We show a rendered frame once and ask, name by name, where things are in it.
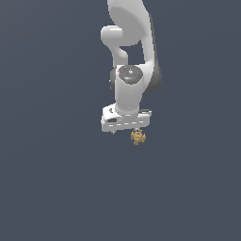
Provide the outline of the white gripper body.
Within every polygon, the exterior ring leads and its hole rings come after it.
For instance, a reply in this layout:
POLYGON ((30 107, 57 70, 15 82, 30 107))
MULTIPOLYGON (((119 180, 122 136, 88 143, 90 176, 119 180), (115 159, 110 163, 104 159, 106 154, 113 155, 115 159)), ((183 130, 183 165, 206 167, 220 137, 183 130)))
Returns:
POLYGON ((147 127, 150 124, 152 111, 150 109, 141 109, 134 115, 124 115, 115 110, 113 104, 103 108, 101 125, 103 132, 116 132, 126 129, 138 129, 147 127))

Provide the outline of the small tan knobbly object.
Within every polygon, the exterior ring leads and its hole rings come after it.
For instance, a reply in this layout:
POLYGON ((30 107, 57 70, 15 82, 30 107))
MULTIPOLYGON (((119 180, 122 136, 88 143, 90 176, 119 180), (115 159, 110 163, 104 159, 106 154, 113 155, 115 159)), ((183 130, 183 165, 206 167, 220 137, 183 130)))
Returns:
POLYGON ((143 134, 140 129, 137 129, 131 133, 131 139, 134 141, 135 145, 138 145, 140 142, 144 142, 146 140, 146 135, 143 134))

